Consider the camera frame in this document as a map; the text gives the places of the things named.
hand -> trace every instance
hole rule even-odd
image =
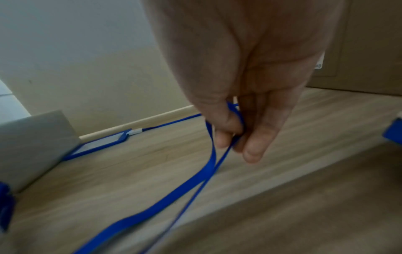
[[[342,0],[144,0],[159,46],[184,94],[227,147],[258,162],[330,43]]]

wooden table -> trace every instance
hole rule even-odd
[[[401,109],[400,97],[306,89],[262,162],[231,153],[153,251],[400,253],[402,148],[381,133]],[[196,118],[63,162],[19,195],[11,236],[20,253],[71,253],[195,174],[210,146]],[[103,253],[135,253],[191,194]]]

blue object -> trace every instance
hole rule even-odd
[[[243,118],[240,115],[239,111],[237,111],[235,105],[228,103],[228,107],[231,111],[235,112],[239,116],[239,118],[244,126]],[[191,197],[191,199],[187,202],[187,204],[184,206],[184,208],[181,210],[181,212],[173,220],[173,222],[158,237],[156,237],[146,248],[144,248],[140,252],[142,254],[147,253],[155,245],[155,243],[157,243],[173,227],[173,225],[180,219],[180,217],[185,213],[185,211],[192,204],[192,202],[195,200],[195,198],[198,196],[198,194],[202,191],[202,189],[205,187],[205,185],[208,183],[208,181],[212,178],[212,176],[215,174],[215,172],[219,169],[220,165],[225,160],[230,149],[234,146],[234,144],[236,144],[236,142],[241,137],[241,135],[236,135],[233,137],[230,146],[225,151],[225,153],[223,154],[221,159],[218,161],[218,163],[216,163],[216,151],[215,151],[215,145],[214,145],[214,138],[212,135],[212,125],[207,121],[206,121],[206,128],[208,130],[209,137],[211,138],[212,152],[211,152],[208,162],[197,174],[195,174],[189,180],[184,182],[182,185],[180,185],[178,188],[173,190],[171,193],[169,193],[163,199],[156,202],[153,206],[149,207],[148,209],[146,209],[140,213],[137,213],[133,216],[121,219],[121,220],[113,223],[112,225],[110,225],[109,227],[104,229],[102,232],[100,232],[93,239],[91,239],[89,242],[84,244],[79,250],[77,250],[75,252],[75,254],[91,253],[92,251],[96,250],[98,247],[100,247],[101,245],[103,245],[104,243],[106,243],[107,241],[109,241],[114,236],[118,235],[119,233],[121,233],[129,228],[133,228],[133,227],[139,225],[140,223],[152,218],[153,216],[158,214],[160,211],[164,210],[166,207],[168,207],[173,202],[175,202],[177,199],[182,197],[188,191],[190,191],[191,189],[196,187],[198,184],[202,183],[201,186],[196,191],[196,193]]]
[[[83,155],[86,155],[86,154],[90,154],[90,153],[93,153],[93,152],[96,152],[96,151],[105,149],[105,148],[110,147],[110,146],[114,146],[114,145],[120,144],[120,143],[122,143],[122,142],[124,142],[124,141],[127,140],[127,138],[128,138],[127,133],[128,133],[130,130],[131,130],[131,129],[128,129],[128,130],[125,130],[125,131],[122,131],[122,132],[118,132],[118,133],[115,133],[115,134],[112,134],[112,135],[109,135],[109,136],[106,136],[106,137],[103,137],[103,138],[100,138],[100,139],[96,139],[96,140],[92,140],[92,141],[87,142],[87,143],[83,143],[83,144],[77,146],[73,151],[71,151],[71,153],[70,153],[69,155],[67,155],[66,157],[64,157],[64,158],[63,158],[63,161],[68,161],[68,160],[71,160],[71,159],[74,159],[74,158],[77,158],[77,157],[80,157],[80,156],[83,156]],[[97,142],[97,141],[99,141],[99,140],[106,139],[106,138],[108,138],[108,137],[118,135],[119,133],[121,133],[121,136],[120,136],[119,139],[116,140],[116,141],[113,141],[113,142],[110,142],[110,143],[107,143],[107,144],[104,144],[104,145],[101,145],[101,146],[97,146],[97,147],[94,147],[94,148],[91,148],[91,149],[88,149],[88,150],[85,150],[85,151],[82,151],[82,152],[77,153],[77,151],[80,150],[80,149],[81,149],[83,146],[85,146],[85,145],[89,145],[89,144],[94,143],[94,142]]]
[[[8,230],[11,217],[15,207],[15,199],[11,194],[10,187],[0,182],[0,229],[3,232]]]
[[[402,119],[397,118],[384,132],[383,137],[402,145]]]

white wall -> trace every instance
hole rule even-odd
[[[29,112],[0,80],[0,124],[28,116]]]
[[[0,1],[0,77],[79,135],[189,105],[139,0]]]

label on box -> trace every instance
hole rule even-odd
[[[317,64],[315,65],[315,69],[321,69],[322,68],[322,64],[324,63],[324,56],[325,56],[325,52],[322,54],[322,56],[318,60]]]

